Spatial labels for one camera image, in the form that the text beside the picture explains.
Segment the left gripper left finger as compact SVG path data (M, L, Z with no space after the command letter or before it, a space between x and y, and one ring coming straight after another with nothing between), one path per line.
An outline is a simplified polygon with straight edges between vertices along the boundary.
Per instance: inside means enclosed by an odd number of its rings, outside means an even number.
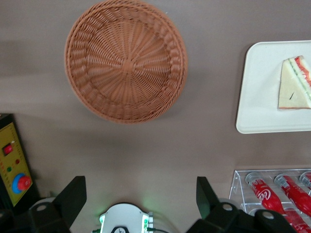
M86 178L76 176L53 201L39 201L22 214L0 211L2 233L69 233L87 200Z

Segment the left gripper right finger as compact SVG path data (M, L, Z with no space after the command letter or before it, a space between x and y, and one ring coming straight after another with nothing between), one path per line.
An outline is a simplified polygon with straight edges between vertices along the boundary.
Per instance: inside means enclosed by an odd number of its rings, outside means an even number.
M249 215L227 201L219 201L206 177L197 177L196 203L201 218L189 233L294 233L286 218L271 210Z

